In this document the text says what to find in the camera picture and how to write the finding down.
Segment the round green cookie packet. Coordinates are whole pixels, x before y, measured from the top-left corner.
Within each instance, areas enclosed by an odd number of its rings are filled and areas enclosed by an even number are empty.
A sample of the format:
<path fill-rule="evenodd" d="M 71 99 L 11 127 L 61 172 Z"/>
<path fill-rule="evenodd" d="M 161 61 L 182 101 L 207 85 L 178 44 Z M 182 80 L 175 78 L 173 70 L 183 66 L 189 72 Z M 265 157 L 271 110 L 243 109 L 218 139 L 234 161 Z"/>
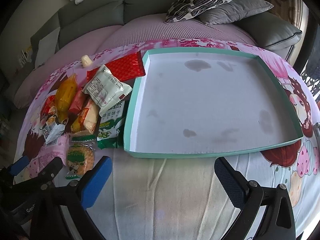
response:
<path fill-rule="evenodd" d="M 66 161 L 68 172 L 67 180 L 81 178 L 94 166 L 95 160 L 95 135 L 72 137 L 68 148 Z"/>

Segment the green mung bean biscuit pack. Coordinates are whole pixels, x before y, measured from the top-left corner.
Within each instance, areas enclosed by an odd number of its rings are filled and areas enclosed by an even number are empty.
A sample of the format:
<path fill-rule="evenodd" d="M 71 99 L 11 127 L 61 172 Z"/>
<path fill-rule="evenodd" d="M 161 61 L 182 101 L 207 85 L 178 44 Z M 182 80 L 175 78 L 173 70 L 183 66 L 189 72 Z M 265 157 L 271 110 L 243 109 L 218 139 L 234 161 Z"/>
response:
<path fill-rule="evenodd" d="M 125 102 L 120 102 L 107 110 L 100 119 L 97 144 L 100 149 L 117 148 L 120 130 L 124 124 Z"/>

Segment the orange cream cracker packet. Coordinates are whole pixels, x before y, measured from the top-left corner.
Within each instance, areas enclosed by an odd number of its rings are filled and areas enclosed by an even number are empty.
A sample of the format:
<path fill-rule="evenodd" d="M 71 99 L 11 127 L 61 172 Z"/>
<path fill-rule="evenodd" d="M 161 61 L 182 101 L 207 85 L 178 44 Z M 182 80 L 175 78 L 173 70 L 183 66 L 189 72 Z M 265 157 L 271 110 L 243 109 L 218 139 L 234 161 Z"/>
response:
<path fill-rule="evenodd" d="M 71 125 L 71 132 L 76 135 L 92 135 L 99 116 L 99 107 L 89 99 L 76 120 Z"/>

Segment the orange bread packet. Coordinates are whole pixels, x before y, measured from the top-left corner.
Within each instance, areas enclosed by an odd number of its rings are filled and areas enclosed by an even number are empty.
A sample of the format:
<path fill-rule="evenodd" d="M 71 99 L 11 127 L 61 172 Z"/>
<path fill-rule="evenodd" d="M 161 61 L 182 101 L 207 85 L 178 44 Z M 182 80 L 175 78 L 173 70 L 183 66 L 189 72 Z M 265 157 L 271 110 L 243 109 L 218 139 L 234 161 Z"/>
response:
<path fill-rule="evenodd" d="M 76 74 L 68 77 L 58 88 L 55 94 L 55 108 L 59 122 L 68 118 L 68 110 L 77 90 Z"/>

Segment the small red box snack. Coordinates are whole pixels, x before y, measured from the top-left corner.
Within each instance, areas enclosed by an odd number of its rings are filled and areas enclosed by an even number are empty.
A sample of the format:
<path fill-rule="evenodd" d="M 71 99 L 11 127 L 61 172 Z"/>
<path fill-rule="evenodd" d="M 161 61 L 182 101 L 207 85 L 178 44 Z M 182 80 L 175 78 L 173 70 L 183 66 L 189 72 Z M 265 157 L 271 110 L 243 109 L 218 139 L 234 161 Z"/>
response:
<path fill-rule="evenodd" d="M 85 94 L 82 91 L 82 87 L 80 87 L 73 98 L 73 101 L 69 107 L 68 112 L 70 114 L 78 115 L 81 112 L 86 100 L 87 100 L 87 94 Z"/>

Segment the white printed snack packet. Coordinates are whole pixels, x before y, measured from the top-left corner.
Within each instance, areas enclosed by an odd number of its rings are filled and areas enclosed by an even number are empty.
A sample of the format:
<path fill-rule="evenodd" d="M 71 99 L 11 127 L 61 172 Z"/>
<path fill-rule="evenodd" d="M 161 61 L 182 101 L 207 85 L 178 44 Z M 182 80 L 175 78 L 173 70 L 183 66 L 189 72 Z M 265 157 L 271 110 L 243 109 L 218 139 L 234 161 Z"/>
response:
<path fill-rule="evenodd" d="M 129 95 L 132 87 L 118 80 L 102 65 L 82 91 L 91 97 L 101 111 L 106 111 Z"/>

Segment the large red patterned snack pack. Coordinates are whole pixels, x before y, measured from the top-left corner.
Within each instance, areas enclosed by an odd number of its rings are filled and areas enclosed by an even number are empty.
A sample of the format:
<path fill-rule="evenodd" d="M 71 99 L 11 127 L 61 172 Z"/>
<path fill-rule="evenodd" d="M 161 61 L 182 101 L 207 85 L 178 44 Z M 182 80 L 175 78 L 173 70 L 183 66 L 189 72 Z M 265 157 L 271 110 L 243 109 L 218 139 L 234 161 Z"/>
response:
<path fill-rule="evenodd" d="M 87 71 L 86 82 L 93 79 L 101 66 L 106 66 L 111 71 L 112 75 L 121 82 L 145 76 L 145 69 L 140 51 L 110 61 L 106 64 L 102 64 L 93 70 Z"/>

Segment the small cream jelly cup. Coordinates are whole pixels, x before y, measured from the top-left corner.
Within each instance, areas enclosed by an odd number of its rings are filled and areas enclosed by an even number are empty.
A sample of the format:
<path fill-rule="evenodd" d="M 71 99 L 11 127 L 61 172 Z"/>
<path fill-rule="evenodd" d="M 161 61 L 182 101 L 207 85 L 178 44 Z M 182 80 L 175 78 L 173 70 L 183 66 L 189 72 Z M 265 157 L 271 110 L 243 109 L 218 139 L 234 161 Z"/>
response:
<path fill-rule="evenodd" d="M 81 64 L 84 68 L 91 66 L 93 61 L 90 59 L 88 55 L 84 55 L 81 57 Z"/>

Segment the pink snack packet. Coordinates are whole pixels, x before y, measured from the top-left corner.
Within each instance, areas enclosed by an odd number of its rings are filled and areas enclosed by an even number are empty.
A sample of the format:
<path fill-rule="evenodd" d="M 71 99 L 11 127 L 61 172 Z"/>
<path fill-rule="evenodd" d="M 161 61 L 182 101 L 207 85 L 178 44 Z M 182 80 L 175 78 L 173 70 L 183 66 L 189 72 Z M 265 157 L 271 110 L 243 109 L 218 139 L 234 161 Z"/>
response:
<path fill-rule="evenodd" d="M 62 160 L 63 165 L 66 166 L 66 155 L 69 148 L 69 134 L 63 134 L 56 140 L 50 142 L 48 145 L 42 146 L 37 156 L 39 169 L 42 170 L 55 157 Z"/>

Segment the green white cracker packet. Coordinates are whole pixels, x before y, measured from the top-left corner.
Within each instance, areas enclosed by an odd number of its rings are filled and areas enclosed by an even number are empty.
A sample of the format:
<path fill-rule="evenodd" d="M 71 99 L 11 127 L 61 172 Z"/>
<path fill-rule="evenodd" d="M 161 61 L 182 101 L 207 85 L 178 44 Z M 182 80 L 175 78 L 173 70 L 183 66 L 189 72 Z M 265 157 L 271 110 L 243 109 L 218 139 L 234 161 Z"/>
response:
<path fill-rule="evenodd" d="M 47 118 L 42 131 L 48 145 L 63 135 L 69 118 L 67 112 L 57 111 L 55 106 L 50 107 L 45 117 Z"/>

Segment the red nice kiss packet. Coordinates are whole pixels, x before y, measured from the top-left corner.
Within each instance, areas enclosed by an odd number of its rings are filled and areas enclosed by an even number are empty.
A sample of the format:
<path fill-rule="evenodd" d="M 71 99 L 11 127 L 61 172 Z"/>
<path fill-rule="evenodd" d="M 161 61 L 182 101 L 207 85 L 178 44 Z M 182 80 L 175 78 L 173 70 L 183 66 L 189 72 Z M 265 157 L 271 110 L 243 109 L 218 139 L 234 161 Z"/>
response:
<path fill-rule="evenodd" d="M 56 106 L 55 106 L 55 95 L 50 95 L 45 100 L 41 112 L 40 112 L 40 120 L 47 119 L 51 116 L 57 114 Z"/>

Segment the teal shallow cardboard tray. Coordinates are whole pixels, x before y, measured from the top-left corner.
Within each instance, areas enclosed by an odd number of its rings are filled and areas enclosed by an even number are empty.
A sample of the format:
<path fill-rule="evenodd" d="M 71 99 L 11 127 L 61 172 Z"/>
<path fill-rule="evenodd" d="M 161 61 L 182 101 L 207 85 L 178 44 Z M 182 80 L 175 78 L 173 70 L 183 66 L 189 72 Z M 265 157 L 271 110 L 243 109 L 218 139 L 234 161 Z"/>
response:
<path fill-rule="evenodd" d="M 148 50 L 135 80 L 124 150 L 136 158 L 207 158 L 265 151 L 303 137 L 285 90 L 257 55 Z"/>

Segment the pale pillow on sofa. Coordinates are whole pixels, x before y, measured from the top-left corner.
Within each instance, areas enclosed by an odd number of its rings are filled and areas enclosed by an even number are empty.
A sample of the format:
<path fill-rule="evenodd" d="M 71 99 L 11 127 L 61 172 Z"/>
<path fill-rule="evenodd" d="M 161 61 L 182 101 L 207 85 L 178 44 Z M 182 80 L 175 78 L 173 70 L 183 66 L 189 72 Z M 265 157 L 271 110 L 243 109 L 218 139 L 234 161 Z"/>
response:
<path fill-rule="evenodd" d="M 35 59 L 35 69 L 44 65 L 56 52 L 60 27 L 54 29 L 39 41 L 38 51 Z"/>

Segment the grey cushion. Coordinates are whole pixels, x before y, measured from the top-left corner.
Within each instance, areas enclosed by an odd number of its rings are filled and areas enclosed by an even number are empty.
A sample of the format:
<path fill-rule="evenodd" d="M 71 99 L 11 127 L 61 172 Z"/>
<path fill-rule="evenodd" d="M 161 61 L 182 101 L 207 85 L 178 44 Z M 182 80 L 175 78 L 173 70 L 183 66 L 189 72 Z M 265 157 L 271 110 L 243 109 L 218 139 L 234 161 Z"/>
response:
<path fill-rule="evenodd" d="M 265 0 L 232 0 L 216 8 L 209 9 L 197 18 L 206 25 L 229 24 L 240 21 L 273 8 L 273 4 Z"/>

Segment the grey sofa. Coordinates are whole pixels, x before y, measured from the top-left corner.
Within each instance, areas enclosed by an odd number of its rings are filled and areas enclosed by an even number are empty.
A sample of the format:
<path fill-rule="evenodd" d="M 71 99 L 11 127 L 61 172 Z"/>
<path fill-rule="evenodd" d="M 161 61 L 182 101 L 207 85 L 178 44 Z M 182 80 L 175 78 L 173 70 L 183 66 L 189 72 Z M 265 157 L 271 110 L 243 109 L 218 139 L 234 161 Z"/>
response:
<path fill-rule="evenodd" d="M 79 5 L 68 2 L 60 8 L 30 39 L 34 53 L 39 49 L 39 41 L 59 28 L 54 44 L 61 49 L 69 42 L 90 31 L 124 25 L 141 16 L 166 13 L 176 0 L 84 0 Z M 260 47 L 279 52 L 289 51 L 297 44 L 303 31 L 302 0 L 265 0 L 273 8 L 237 22 L 248 32 Z"/>

